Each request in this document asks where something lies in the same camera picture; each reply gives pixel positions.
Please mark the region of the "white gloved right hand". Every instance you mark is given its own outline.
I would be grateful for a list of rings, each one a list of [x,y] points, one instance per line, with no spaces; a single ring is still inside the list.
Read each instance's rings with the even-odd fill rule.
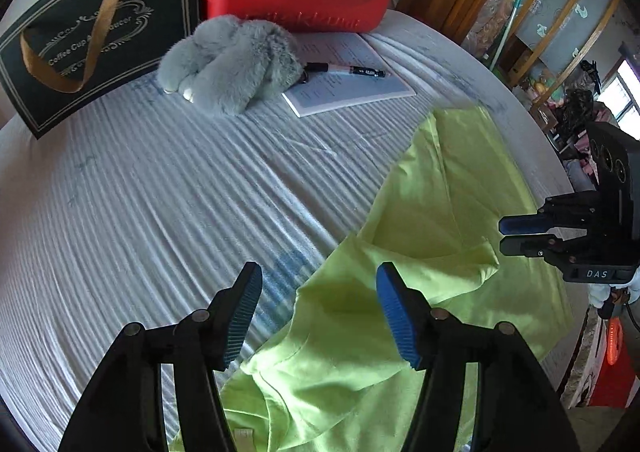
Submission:
[[[637,302],[640,295],[640,269],[637,269],[632,279],[625,284],[599,284],[588,285],[589,304],[596,308],[602,308],[612,293],[622,293],[629,304]]]

